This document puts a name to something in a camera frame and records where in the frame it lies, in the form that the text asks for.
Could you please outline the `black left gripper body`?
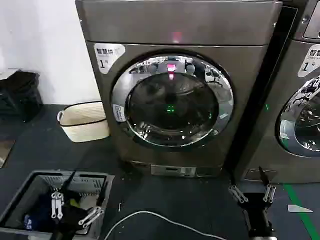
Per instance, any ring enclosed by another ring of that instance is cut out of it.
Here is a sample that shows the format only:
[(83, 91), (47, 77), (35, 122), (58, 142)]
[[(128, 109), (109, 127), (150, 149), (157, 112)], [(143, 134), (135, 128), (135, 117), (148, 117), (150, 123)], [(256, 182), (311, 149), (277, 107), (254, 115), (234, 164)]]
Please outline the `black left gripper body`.
[(79, 221), (87, 216), (87, 211), (76, 206), (64, 205), (62, 213), (62, 219), (55, 228), (55, 239), (72, 240), (76, 232), (82, 229)]

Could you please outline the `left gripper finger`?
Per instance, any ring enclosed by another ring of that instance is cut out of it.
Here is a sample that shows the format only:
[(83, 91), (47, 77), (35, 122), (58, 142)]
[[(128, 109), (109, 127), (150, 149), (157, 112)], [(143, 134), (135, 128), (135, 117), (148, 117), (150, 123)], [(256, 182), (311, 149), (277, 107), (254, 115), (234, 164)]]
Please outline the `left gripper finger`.
[(62, 183), (61, 187), (55, 190), (51, 194), (51, 218), (52, 219), (63, 218), (62, 206), (64, 205), (64, 194), (67, 191), (75, 174), (76, 174), (76, 171), (74, 170), (72, 174)]
[(90, 224), (96, 221), (100, 217), (100, 215), (102, 215), (105, 212), (104, 208), (102, 207), (102, 204), (105, 200), (107, 183), (108, 182), (106, 181), (101, 188), (101, 191), (96, 201), (96, 206), (88, 210), (87, 215), (83, 219), (78, 221), (78, 225), (81, 228), (87, 228)]

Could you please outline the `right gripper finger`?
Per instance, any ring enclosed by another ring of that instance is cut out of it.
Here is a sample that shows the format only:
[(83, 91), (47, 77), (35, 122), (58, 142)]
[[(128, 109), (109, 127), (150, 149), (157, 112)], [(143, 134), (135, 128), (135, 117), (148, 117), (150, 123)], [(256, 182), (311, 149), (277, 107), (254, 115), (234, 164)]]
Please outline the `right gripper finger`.
[(265, 171), (262, 169), (261, 166), (259, 166), (258, 169), (259, 169), (260, 179), (263, 185), (265, 186), (265, 192), (262, 200), (264, 202), (273, 202), (274, 195), (276, 192), (276, 186), (271, 184), (267, 174), (265, 173)]
[(249, 199), (244, 195), (244, 193), (237, 187), (235, 177), (231, 174), (230, 185), (228, 187), (229, 193), (233, 196), (233, 198), (239, 203), (247, 203)]

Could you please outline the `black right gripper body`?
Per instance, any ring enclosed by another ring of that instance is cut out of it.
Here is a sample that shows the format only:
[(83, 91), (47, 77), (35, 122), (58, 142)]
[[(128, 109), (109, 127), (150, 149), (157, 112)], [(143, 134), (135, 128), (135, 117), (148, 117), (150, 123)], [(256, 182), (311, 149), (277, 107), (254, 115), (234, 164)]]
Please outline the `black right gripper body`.
[(245, 192), (247, 201), (240, 203), (246, 227), (249, 232), (272, 232), (272, 223), (267, 216), (268, 208), (272, 205), (264, 201), (263, 192)]

